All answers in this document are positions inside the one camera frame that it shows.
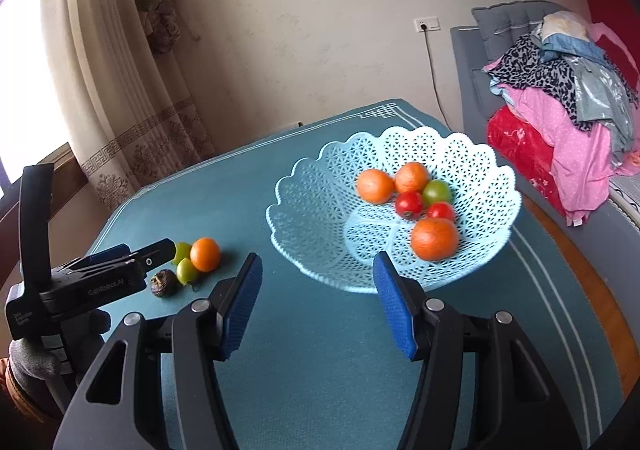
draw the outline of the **wooden floor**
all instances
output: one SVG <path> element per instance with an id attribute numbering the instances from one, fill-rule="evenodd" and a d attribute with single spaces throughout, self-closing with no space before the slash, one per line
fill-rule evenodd
<path id="1" fill-rule="evenodd" d="M 626 398 L 636 384 L 638 376 L 640 376 L 640 356 L 618 304 L 616 304 L 609 288 L 601 281 L 593 266 L 582 256 L 580 250 L 562 232 L 553 219 L 545 214 L 531 199 L 525 195 L 522 197 L 527 210 L 535 215 L 547 233 L 554 238 L 562 255 L 587 294 L 589 302 L 591 302 L 591 306 L 609 341 L 611 352 L 618 367 L 622 391 Z"/>

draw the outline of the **red tomato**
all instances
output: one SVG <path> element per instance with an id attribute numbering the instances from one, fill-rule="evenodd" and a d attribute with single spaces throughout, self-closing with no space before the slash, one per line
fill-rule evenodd
<path id="1" fill-rule="evenodd" d="M 420 192 L 403 192 L 396 198 L 396 213 L 403 219 L 418 219 L 422 214 L 424 201 Z"/>
<path id="2" fill-rule="evenodd" d="M 456 211 L 446 201 L 440 201 L 439 203 L 432 204 L 427 208 L 427 217 L 448 219 L 452 223 L 456 222 Z"/>

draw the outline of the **gloved hand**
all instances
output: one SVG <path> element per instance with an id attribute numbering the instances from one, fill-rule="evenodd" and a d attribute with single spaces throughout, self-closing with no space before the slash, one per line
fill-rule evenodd
<path id="1" fill-rule="evenodd" d="M 70 357 L 76 365 L 78 383 L 104 345 L 100 335 L 110 329 L 111 317 L 105 311 L 94 309 L 89 313 L 88 322 L 89 334 L 69 348 Z M 9 345 L 9 366 L 15 381 L 31 402 L 48 416 L 59 419 L 62 413 L 44 382 L 60 374 L 61 364 L 57 356 L 47 351 L 40 340 L 23 338 Z"/>

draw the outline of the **gray cushion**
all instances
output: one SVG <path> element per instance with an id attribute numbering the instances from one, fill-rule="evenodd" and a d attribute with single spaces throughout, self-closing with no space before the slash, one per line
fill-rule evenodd
<path id="1" fill-rule="evenodd" d="M 516 40 L 530 33 L 545 15 L 566 10 L 547 0 L 517 0 L 488 8 L 473 8 L 489 60 L 497 60 Z"/>
<path id="2" fill-rule="evenodd" d="M 489 81 L 491 78 L 487 73 L 482 71 L 482 69 L 472 69 L 471 76 L 476 87 L 480 113 L 488 121 L 489 118 L 494 115 L 495 111 L 504 105 L 504 99 L 489 90 Z"/>

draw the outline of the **gray sofa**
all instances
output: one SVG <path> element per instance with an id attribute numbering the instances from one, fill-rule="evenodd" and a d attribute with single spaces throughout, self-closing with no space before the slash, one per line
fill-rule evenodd
<path id="1" fill-rule="evenodd" d="M 472 10 L 479 27 L 451 29 L 458 66 L 465 134 L 475 143 L 486 142 L 486 126 L 504 100 L 489 91 L 489 76 L 482 67 L 499 58 L 545 14 L 561 6 L 546 1 L 499 4 Z M 498 164 L 510 164 L 497 155 Z M 608 199 L 589 221 L 575 228 L 539 192 L 516 172 L 518 188 L 540 206 L 590 261 L 615 296 L 636 340 L 640 341 L 640 231 L 630 216 Z"/>

